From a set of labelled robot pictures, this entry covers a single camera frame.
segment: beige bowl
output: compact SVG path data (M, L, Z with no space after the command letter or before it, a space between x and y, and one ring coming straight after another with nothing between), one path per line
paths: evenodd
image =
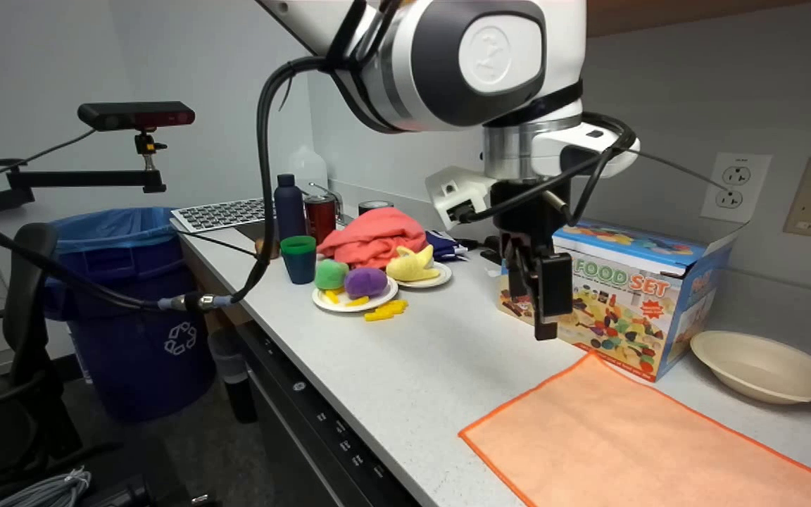
M742 333L707 330L693 340L704 361L728 389L763 403L811 403L811 355Z

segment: black chair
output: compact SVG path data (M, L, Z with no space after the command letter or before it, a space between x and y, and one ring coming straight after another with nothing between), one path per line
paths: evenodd
M14 242L51 257L55 235L48 226L31 223ZM35 479L81 447L61 404L61 379L44 352L41 285L44 272L35 264L12 257L6 310L0 310L2 337L14 348L12 372L0 375L0 490Z

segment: orange placemat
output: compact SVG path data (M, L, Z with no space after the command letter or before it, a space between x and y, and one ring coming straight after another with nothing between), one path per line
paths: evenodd
M458 437L523 503L811 507L811 466L594 355Z

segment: cabinet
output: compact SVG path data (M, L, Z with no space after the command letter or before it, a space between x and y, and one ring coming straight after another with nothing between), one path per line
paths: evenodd
M589 0L589 34L635 31L807 0Z

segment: purple toy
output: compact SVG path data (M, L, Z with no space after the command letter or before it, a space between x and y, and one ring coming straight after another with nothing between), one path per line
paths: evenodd
M347 275L348 297L378 297L386 292L386 272L378 268L355 268Z

